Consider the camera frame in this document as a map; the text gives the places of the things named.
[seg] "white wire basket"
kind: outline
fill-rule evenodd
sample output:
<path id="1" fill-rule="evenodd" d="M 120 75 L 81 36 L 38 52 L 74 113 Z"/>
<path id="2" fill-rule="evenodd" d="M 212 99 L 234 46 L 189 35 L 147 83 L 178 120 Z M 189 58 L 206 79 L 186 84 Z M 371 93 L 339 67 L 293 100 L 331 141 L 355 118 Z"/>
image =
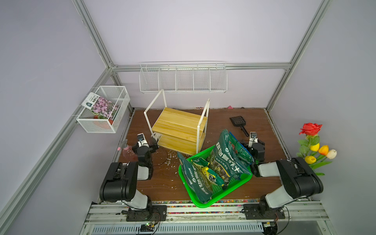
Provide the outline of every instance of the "white wire basket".
<path id="1" fill-rule="evenodd" d="M 87 133 L 116 133 L 130 101 L 125 86 L 100 86 L 94 93 L 112 101 L 115 105 L 119 105 L 114 120 L 94 119 L 95 115 L 93 112 L 90 109 L 84 108 L 77 117 L 78 123 Z"/>
<path id="2" fill-rule="evenodd" d="M 158 92 L 226 92 L 227 71 L 221 65 L 167 65 L 141 67 L 140 91 Z"/>

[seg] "red rose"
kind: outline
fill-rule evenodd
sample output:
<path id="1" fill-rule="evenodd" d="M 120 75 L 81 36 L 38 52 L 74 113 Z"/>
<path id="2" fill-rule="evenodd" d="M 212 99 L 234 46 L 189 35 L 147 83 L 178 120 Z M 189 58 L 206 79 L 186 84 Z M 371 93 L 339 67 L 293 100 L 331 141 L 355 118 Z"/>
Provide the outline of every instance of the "red rose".
<path id="1" fill-rule="evenodd" d="M 323 125 L 318 125 L 317 123 L 305 123 L 303 125 L 303 128 L 301 129 L 302 131 L 299 134 L 316 135 L 320 131 L 322 126 Z"/>

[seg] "brown floor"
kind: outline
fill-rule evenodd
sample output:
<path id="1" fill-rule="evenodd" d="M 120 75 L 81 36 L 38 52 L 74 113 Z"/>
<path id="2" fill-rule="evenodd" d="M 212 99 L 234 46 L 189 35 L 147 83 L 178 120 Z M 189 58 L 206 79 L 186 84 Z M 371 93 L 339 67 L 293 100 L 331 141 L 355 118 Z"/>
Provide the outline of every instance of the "brown floor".
<path id="1" fill-rule="evenodd" d="M 202 110 L 184 110 L 186 112 L 201 114 Z M 129 145 L 136 143 L 136 136 L 144 133 L 150 143 L 151 133 L 147 126 L 143 110 L 137 110 L 130 125 L 127 139 Z M 147 115 L 150 124 L 153 125 L 162 110 L 149 110 Z M 243 116 L 246 120 L 246 130 L 256 131 L 258 138 L 265 142 L 265 161 L 271 162 L 284 159 L 285 155 L 278 143 L 263 109 L 210 109 L 206 138 L 202 150 L 213 146 L 223 129 L 231 131 L 238 139 L 248 139 L 239 127 L 234 127 L 230 117 Z M 177 173 L 179 160 L 176 152 L 160 147 L 153 153 L 154 174 L 151 180 L 137 182 L 137 189 L 151 197 L 153 201 L 159 200 L 189 200 L 189 195 Z M 279 177 L 266 177 L 252 179 L 227 195 L 224 199 L 258 199 L 262 195 L 270 193 L 280 187 Z"/>

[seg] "seed packet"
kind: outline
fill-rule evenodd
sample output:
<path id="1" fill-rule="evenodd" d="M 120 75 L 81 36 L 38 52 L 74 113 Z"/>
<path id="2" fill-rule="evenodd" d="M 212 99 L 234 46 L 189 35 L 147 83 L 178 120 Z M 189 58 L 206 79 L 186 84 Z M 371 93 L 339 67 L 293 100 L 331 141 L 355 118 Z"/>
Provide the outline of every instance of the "seed packet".
<path id="1" fill-rule="evenodd" d="M 112 101 L 107 100 L 93 92 L 90 92 L 86 99 L 82 102 L 82 106 L 91 110 L 99 119 L 115 119 L 119 105 L 115 105 Z"/>
<path id="2" fill-rule="evenodd" d="M 192 163 L 198 170 L 200 170 L 203 177 L 205 177 L 209 181 L 210 184 L 214 184 L 218 186 L 224 185 L 223 179 L 217 173 L 215 173 L 212 169 L 208 167 L 210 163 L 205 161 L 205 159 L 197 158 L 195 160 L 192 160 Z"/>
<path id="3" fill-rule="evenodd" d="M 229 144 L 232 146 L 236 157 L 247 167 L 254 162 L 250 152 L 229 132 Z"/>
<path id="4" fill-rule="evenodd" d="M 188 160 L 179 152 L 177 152 L 177 156 L 182 165 L 183 175 L 189 188 L 194 191 L 201 203 L 207 203 L 213 195 L 211 188 L 208 188 L 205 185 L 202 175 L 197 172 L 192 163 L 188 162 Z"/>
<path id="5" fill-rule="evenodd" d="M 240 179 L 242 174 L 251 174 L 238 159 L 229 143 L 229 132 L 227 129 L 221 132 L 217 144 L 206 160 L 210 163 L 209 168 L 215 171 L 224 180 L 223 190 L 227 189 L 231 177 Z"/>

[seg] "litter scoop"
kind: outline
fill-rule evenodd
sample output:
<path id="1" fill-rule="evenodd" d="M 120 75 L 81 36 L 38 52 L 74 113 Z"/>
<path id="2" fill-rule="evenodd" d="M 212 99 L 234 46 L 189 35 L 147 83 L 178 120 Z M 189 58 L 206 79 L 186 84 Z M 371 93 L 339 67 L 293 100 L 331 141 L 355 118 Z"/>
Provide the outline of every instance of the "litter scoop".
<path id="1" fill-rule="evenodd" d="M 246 125 L 246 121 L 244 120 L 242 116 L 232 117 L 230 118 L 230 120 L 234 126 L 239 126 L 243 130 L 246 137 L 249 137 L 248 132 L 244 128 L 244 126 Z"/>

